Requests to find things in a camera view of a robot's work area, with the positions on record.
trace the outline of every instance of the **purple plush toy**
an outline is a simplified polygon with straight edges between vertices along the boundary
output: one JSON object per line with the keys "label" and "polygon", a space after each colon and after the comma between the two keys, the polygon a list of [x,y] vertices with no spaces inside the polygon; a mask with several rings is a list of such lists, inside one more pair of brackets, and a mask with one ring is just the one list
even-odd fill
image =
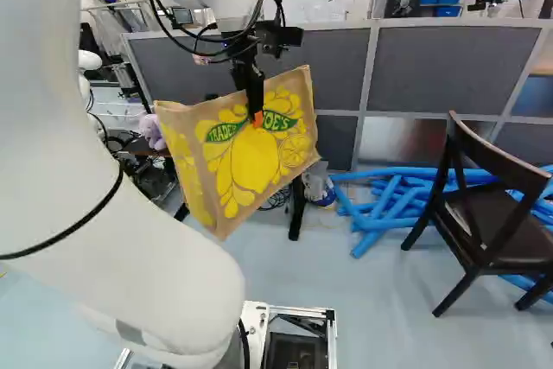
{"label": "purple plush toy", "polygon": [[167,148],[156,114],[146,114],[140,119],[138,132],[148,141],[150,148],[160,151]]}

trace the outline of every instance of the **lemon print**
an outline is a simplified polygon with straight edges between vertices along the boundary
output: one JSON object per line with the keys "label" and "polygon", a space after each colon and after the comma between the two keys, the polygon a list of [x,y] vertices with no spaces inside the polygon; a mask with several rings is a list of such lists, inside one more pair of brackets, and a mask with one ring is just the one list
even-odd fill
{"label": "lemon print", "polygon": [[297,168],[311,153],[311,139],[303,134],[296,134],[283,140],[278,154],[282,164],[288,168]]}
{"label": "lemon print", "polygon": [[267,130],[246,125],[232,144],[231,171],[235,183],[261,194],[277,170],[277,140]]}
{"label": "lemon print", "polygon": [[207,170],[215,174],[219,204],[226,218],[253,204],[256,194],[279,185],[290,168],[310,155],[302,103],[297,94],[279,86],[264,95],[264,120],[255,128],[244,105],[222,109],[218,120],[201,120],[195,127]]}
{"label": "lemon print", "polygon": [[203,225],[213,225],[213,218],[204,204],[198,169],[195,166],[194,158],[188,147],[186,137],[183,134],[178,134],[164,123],[160,123],[160,126],[167,147],[175,161],[179,181],[185,189],[187,205],[190,212],[192,212],[196,219]]}

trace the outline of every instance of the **floor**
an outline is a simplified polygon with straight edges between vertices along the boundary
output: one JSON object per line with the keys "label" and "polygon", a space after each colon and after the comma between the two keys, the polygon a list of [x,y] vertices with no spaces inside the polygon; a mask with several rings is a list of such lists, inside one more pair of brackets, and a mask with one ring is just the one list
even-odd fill
{"label": "floor", "polygon": [[[176,191],[165,209],[179,204]],[[290,242],[283,210],[259,212],[223,246],[242,267],[250,300],[336,309],[340,368],[553,365],[553,306],[517,312],[522,291],[500,278],[477,280],[442,318],[430,313],[462,275],[434,230],[410,252],[399,249],[408,230],[389,232],[355,260],[348,219],[308,207],[303,224]],[[1,368],[111,369],[120,350],[58,293],[13,271],[0,278]]]}

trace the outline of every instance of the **dark brown chair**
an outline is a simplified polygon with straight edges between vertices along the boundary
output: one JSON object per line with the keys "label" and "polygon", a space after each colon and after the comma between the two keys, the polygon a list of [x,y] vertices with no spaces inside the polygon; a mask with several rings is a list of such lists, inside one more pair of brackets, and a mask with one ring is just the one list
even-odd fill
{"label": "dark brown chair", "polygon": [[[497,181],[467,188],[466,156]],[[459,190],[444,193],[453,165]],[[408,251],[432,220],[465,269],[465,276],[433,311],[442,315],[480,275],[547,273],[553,267],[553,234],[530,214],[551,175],[505,153],[472,132],[449,112],[440,167],[423,214],[402,243]],[[507,189],[524,194],[520,202]]]}

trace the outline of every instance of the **chair backrest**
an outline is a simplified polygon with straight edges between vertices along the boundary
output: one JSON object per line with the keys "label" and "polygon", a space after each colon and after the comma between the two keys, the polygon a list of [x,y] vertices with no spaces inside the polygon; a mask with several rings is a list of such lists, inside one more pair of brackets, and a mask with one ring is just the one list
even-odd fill
{"label": "chair backrest", "polygon": [[457,116],[449,112],[448,140],[455,148],[475,162],[480,168],[490,172],[502,181],[507,188],[523,194],[541,194],[551,174],[487,142],[470,130]]}
{"label": "chair backrest", "polygon": [[518,226],[545,189],[551,174],[506,153],[479,137],[461,121],[455,111],[450,111],[445,150],[430,197],[435,200],[436,197],[441,196],[448,179],[449,167],[453,165],[461,194],[463,213],[471,231],[470,243],[474,247],[481,247],[482,240],[474,213],[467,203],[467,184],[462,167],[463,156],[468,157],[479,168],[497,178],[497,182],[481,186],[516,189],[524,194],[511,213],[491,213],[505,215],[504,225],[497,231],[496,237],[486,248],[486,254],[491,260],[517,231]]}

